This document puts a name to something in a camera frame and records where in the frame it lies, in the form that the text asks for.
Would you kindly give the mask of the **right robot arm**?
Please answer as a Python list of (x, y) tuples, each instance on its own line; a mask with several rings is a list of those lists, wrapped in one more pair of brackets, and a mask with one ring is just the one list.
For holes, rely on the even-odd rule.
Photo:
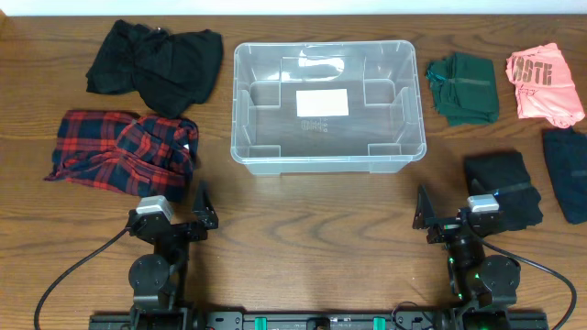
[(500, 206), (493, 195), (467, 199), (453, 217), (438, 217), (426, 188), (420, 185), (413, 228), (426, 230), (429, 244), (441, 244), (448, 252), (452, 292), (478, 309), (507, 308), (517, 302), (519, 262), (503, 254), (488, 256), (482, 240), (505, 230)]

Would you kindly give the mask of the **large black garment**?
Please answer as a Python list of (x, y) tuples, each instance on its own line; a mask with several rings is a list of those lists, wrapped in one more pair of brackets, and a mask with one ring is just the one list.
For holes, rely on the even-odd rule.
[(86, 73), (86, 91), (137, 92), (148, 108), (175, 118), (207, 101), (223, 57), (223, 37), (210, 29), (172, 34), (117, 20)]

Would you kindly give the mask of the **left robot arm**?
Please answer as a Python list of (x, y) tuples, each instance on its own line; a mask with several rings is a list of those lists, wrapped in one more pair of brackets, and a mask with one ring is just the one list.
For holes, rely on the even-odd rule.
[(172, 206), (163, 195), (145, 197), (129, 212), (129, 234), (153, 245), (153, 252), (138, 258), (128, 273), (133, 303), (140, 311), (170, 311), (179, 305), (189, 246), (206, 240), (207, 232), (218, 228), (218, 216), (204, 181), (197, 186), (192, 214), (192, 222), (174, 224)]

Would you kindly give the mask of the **navy blue shirt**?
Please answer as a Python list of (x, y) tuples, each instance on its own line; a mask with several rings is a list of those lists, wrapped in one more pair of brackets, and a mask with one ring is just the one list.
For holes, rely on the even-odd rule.
[(586, 135), (571, 127), (543, 132), (549, 178), (566, 221), (586, 222)]

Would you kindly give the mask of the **black shirt with tape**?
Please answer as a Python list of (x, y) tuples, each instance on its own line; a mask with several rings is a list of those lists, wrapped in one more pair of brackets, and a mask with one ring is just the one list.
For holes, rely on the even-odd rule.
[(519, 151), (503, 151), (464, 159), (470, 195), (491, 194), (500, 206), (505, 231), (536, 226), (543, 220), (541, 196), (532, 185)]

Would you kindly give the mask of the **dark green shirt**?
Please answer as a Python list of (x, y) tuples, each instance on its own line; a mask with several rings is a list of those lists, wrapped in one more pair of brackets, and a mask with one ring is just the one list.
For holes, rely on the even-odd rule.
[(451, 127), (490, 125), (499, 118), (493, 62), (467, 53), (431, 61), (426, 68), (434, 107)]

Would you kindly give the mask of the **coral pink printed t-shirt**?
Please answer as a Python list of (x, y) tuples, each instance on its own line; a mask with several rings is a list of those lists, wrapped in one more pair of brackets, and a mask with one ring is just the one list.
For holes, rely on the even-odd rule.
[(570, 68), (556, 43), (513, 52), (505, 73), (515, 87), (520, 119), (544, 118), (569, 128), (585, 118)]

